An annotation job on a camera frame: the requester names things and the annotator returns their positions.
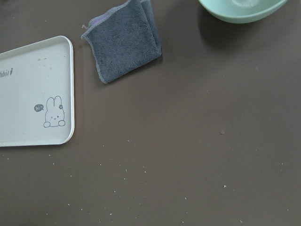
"rabbit ear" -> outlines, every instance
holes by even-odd
[[[55,99],[54,99],[54,106],[55,107],[60,107],[60,105],[62,105],[62,99],[60,96],[56,96]]]
[[[54,108],[54,106],[55,106],[55,100],[52,97],[48,98],[47,109]]]

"bowl rim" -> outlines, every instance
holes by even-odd
[[[242,18],[242,19],[243,19],[243,18],[250,18],[250,17],[254,17],[254,16],[259,16],[259,15],[265,14],[265,13],[269,12],[270,10],[272,10],[273,8],[277,8],[279,5],[286,3],[288,0],[281,0],[281,1],[279,1],[278,3],[276,3],[275,5],[273,5],[273,6],[269,7],[269,8],[267,8],[267,9],[265,9],[265,10],[263,10],[263,11],[259,11],[259,12],[257,12],[257,13],[248,14],[248,15],[243,15],[243,16],[229,16],[229,15],[217,13],[217,12],[215,12],[215,11],[209,9],[209,8],[203,3],[203,0],[198,0],[198,1],[201,3],[201,5],[202,5],[207,11],[212,12],[212,13],[214,13],[214,14],[216,14],[216,15],[219,15],[219,16],[222,16],[222,17],[226,17],[226,18],[235,18],[235,19],[241,19],[241,18]]]

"rabbit paw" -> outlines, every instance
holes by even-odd
[[[64,121],[64,120],[60,120],[59,122],[58,122],[58,125],[59,126],[64,126],[66,124],[66,122]]]
[[[48,128],[49,126],[50,126],[50,122],[48,122],[48,121],[44,122],[44,127],[45,128]]]

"speech bubble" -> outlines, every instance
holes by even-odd
[[[44,105],[35,105],[34,110],[36,112],[40,112],[40,111],[44,110]]]

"rabbit face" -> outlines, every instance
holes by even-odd
[[[45,115],[44,127],[56,127],[65,125],[65,113],[60,96],[50,97],[47,100],[47,111]]]

